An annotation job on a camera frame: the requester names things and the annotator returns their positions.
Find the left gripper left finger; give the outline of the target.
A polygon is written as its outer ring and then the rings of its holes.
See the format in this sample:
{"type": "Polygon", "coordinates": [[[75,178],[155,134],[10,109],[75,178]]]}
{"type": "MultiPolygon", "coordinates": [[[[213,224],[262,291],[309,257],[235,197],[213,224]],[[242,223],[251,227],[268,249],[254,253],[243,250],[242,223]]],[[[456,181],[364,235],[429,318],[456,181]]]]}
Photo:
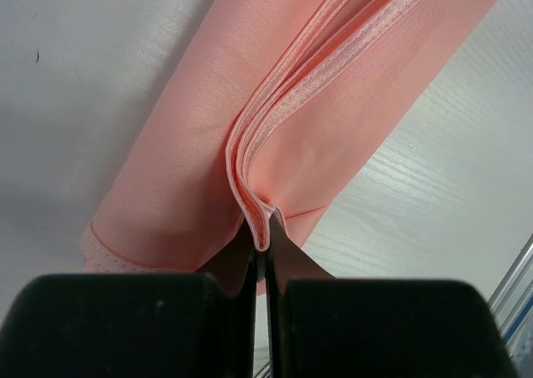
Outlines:
{"type": "Polygon", "coordinates": [[[193,273],[40,276],[1,327],[4,377],[249,377],[256,254],[242,225],[193,273]]]}

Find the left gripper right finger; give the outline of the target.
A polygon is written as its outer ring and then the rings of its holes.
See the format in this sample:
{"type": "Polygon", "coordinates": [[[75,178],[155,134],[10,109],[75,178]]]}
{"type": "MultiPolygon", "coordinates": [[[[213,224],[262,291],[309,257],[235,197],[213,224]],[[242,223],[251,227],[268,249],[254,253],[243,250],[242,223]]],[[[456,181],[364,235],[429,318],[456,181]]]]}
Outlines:
{"type": "Polygon", "coordinates": [[[274,377],[513,377],[489,306],[463,281],[341,279],[269,221],[274,377]]]}

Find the pink satin napkin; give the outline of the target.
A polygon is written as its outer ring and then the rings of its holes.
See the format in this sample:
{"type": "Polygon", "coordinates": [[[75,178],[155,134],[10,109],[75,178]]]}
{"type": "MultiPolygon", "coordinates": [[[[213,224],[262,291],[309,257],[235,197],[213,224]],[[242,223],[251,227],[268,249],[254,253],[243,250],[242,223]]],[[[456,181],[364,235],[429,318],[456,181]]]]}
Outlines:
{"type": "Polygon", "coordinates": [[[297,245],[496,0],[215,0],[82,237],[89,271],[195,271],[243,223],[297,245]]]}

